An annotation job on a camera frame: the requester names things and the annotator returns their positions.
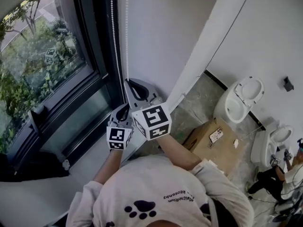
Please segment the white toilet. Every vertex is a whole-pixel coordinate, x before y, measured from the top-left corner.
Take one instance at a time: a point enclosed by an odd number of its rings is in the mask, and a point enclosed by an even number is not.
[[[265,128],[265,131],[256,133],[250,155],[251,161],[258,166],[268,168],[271,155],[275,155],[276,158],[281,159],[281,164],[284,164],[284,150],[289,150],[288,141],[294,129],[290,125],[280,126],[279,121],[274,121]]]
[[[259,78],[247,77],[232,84],[219,99],[214,118],[227,123],[240,123],[264,95],[264,84]]]

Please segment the toilet seat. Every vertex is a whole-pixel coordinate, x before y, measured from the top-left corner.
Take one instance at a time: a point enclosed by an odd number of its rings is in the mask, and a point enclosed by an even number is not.
[[[281,145],[292,136],[293,131],[294,129],[290,125],[282,126],[271,133],[270,139],[272,142]]]
[[[247,77],[240,81],[234,92],[247,107],[251,107],[263,97],[264,84],[259,78]]]

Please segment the window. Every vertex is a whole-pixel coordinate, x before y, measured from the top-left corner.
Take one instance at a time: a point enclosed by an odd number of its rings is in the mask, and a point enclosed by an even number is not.
[[[1,22],[0,153],[7,153],[27,112],[86,65],[60,0],[25,0]]]
[[[16,171],[38,152],[76,160],[123,103],[110,2],[25,0],[2,19],[0,153]]]

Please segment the black window frame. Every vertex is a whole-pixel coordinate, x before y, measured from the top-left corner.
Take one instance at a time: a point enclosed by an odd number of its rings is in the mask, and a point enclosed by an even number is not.
[[[31,158],[43,144],[86,100],[102,87],[106,87],[112,109],[121,105],[125,99],[120,87],[120,52],[118,40],[117,0],[114,0],[114,23],[118,65],[114,49],[111,0],[70,0],[73,1],[76,18],[80,25],[81,39],[87,64],[70,77],[43,105],[47,108],[47,118],[39,126],[41,135],[30,128],[30,120],[18,132],[7,154],[8,162],[15,174],[22,172]],[[73,140],[66,155],[72,163],[76,162],[105,132],[110,111],[105,111]]]

